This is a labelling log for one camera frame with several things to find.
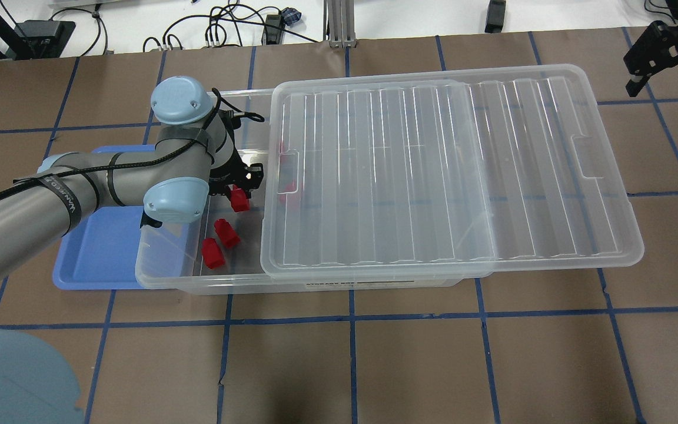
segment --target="metal post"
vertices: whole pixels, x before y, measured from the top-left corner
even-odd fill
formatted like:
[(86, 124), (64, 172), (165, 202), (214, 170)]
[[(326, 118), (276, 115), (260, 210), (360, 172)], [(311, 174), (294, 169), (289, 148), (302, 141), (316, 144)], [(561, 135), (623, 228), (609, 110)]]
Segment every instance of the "metal post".
[(0, 37), (14, 52), (14, 59), (33, 59), (33, 52), (30, 47), (14, 32), (14, 29), (10, 28), (2, 15), (0, 15)]
[(354, 47), (355, 0), (325, 0), (328, 14), (328, 45), (334, 48)]

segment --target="blue plastic tray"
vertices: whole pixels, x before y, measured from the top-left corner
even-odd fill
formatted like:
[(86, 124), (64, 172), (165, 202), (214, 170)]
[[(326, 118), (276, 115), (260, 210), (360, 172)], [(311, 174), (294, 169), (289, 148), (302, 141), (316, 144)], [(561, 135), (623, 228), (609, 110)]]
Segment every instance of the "blue plastic tray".
[[(149, 152), (153, 145), (108, 145), (95, 153)], [(103, 207), (62, 238), (52, 279), (62, 290), (142, 289), (135, 280), (142, 206)]]

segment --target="gray robot arm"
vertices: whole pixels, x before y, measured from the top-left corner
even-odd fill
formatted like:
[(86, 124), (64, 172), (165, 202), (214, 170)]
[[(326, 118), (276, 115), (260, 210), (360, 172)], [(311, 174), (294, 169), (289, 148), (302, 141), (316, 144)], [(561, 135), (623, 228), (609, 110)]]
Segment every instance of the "gray robot arm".
[(100, 207), (143, 205), (153, 220), (190, 223), (213, 190), (212, 168), (225, 175), (232, 172), (221, 171), (224, 165), (247, 169), (225, 112), (199, 82), (163, 81), (151, 105), (164, 123), (154, 152), (53, 156), (0, 193), (0, 281)]

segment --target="clear plastic lid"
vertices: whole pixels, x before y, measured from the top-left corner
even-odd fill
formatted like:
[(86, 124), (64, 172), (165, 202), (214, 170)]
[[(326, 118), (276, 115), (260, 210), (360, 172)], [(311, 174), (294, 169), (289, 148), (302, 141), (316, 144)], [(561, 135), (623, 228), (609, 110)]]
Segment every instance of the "clear plastic lid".
[(573, 65), (281, 84), (268, 160), (261, 265), (278, 279), (476, 277), (642, 256)]

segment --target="white background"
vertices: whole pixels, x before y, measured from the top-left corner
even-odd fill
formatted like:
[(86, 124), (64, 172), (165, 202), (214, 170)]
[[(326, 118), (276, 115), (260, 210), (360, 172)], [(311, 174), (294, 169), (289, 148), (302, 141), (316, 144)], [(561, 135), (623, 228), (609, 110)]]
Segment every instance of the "white background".
[[(654, 2), (662, 5), (664, 0)], [(18, 22), (48, 19), (54, 13), (48, 3), (49, 0), (5, 0)], [(302, 22), (288, 29), (322, 39), (323, 0), (242, 0), (242, 3), (256, 9), (269, 5), (297, 8), (303, 13)], [(355, 32), (358, 39), (482, 33), (487, 4), (488, 0), (355, 0)], [(129, 53), (141, 51), (148, 36), (160, 38), (178, 18), (207, 14), (215, 5), (226, 5), (226, 0), (199, 0), (195, 4), (190, 0), (123, 0), (103, 5), (100, 14), (108, 29), (108, 48), (115, 53)], [(236, 14), (242, 16), (245, 10)], [(504, 32), (643, 27), (659, 18), (667, 21), (666, 17), (646, 12), (643, 0), (507, 0)], [(96, 21), (88, 14), (68, 12), (57, 19), (77, 22), (63, 57), (82, 53), (96, 37)], [(180, 37), (185, 48), (201, 48), (205, 45), (206, 23), (205, 18), (189, 19), (178, 24), (172, 33)], [(230, 35), (228, 42), (234, 42), (234, 29), (228, 22), (225, 26)], [(245, 45), (260, 44), (260, 27), (240, 25), (240, 31)], [(304, 41), (285, 34), (284, 42)], [(0, 40), (0, 49), (4, 47)], [(102, 49), (103, 37), (91, 54), (99, 54)]]

